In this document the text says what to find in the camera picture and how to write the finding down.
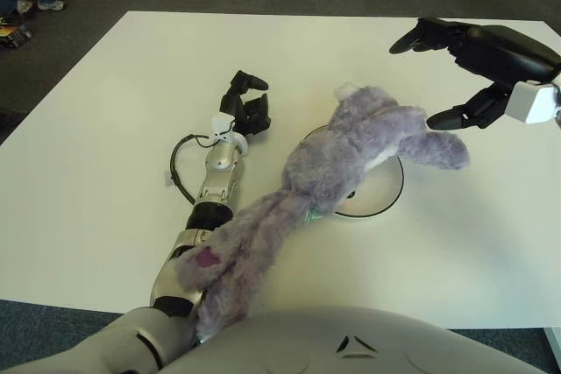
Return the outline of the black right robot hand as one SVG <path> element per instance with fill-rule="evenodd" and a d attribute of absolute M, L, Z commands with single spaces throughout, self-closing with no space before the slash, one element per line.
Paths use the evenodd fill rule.
<path fill-rule="evenodd" d="M 420 18 L 389 52 L 444 48 L 460 67 L 493 84 L 428 118 L 432 130 L 485 129 L 504 114 L 524 123 L 560 120 L 560 55 L 546 45 L 503 25 Z"/>

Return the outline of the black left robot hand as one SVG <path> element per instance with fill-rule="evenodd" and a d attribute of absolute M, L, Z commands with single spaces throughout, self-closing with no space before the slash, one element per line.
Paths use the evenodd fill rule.
<path fill-rule="evenodd" d="M 264 91 L 264 94 L 251 101 L 244 102 L 242 95 L 249 90 Z M 271 125 L 268 115 L 268 84 L 259 77 L 238 70 L 231 80 L 231 85 L 222 97 L 220 111 L 234 116 L 233 130 L 241 135 L 257 135 L 266 131 Z"/>

